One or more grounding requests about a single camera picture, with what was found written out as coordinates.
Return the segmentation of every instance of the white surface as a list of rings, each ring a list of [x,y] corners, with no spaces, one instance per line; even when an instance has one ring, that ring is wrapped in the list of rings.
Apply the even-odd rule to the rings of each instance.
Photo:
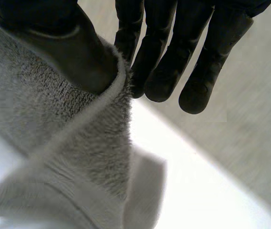
[[[167,161],[167,187],[156,229],[271,229],[271,212],[188,139],[133,102],[134,144]],[[24,159],[0,137],[0,180]]]

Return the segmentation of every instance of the finger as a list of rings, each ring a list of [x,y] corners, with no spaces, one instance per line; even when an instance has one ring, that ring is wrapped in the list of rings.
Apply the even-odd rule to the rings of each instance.
[[[175,0],[145,0],[147,31],[132,66],[134,98],[144,94],[144,84],[164,51],[176,9]]]
[[[167,100],[180,80],[213,7],[200,0],[179,0],[171,43],[145,85],[146,96],[155,102]]]
[[[206,108],[232,48],[252,24],[253,19],[243,11],[216,6],[196,67],[179,97],[183,111],[198,114]]]
[[[139,42],[144,15],[143,0],[115,0],[119,30],[114,45],[128,62],[132,62]]]

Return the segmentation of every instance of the fabric fold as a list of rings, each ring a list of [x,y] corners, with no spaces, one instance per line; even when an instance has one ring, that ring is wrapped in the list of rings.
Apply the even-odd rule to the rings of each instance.
[[[0,183],[0,216],[122,228],[130,163],[130,72],[80,91],[0,30],[0,134],[28,161]]]

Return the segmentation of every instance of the black glove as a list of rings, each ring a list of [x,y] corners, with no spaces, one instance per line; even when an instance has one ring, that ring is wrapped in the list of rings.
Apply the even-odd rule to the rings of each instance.
[[[0,27],[82,90],[100,94],[117,75],[77,0],[0,0]]]
[[[271,3],[271,0],[261,1],[265,2],[265,8]],[[253,24],[248,15],[255,16],[262,11],[254,8],[250,14],[242,8],[214,4],[210,0],[116,0],[119,30],[115,45],[130,62],[139,40],[143,11],[146,11],[146,35],[132,66],[134,98],[146,94],[152,101],[163,102],[170,97],[212,16],[204,47],[179,98],[185,112],[198,114],[205,109],[231,49]],[[173,37],[160,60],[175,10]]]

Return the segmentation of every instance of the gray towel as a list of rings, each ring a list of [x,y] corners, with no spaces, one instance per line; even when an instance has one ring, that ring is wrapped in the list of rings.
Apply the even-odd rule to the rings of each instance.
[[[74,88],[0,30],[0,134],[29,160],[0,183],[0,216],[122,228],[129,180],[129,68],[101,96]]]

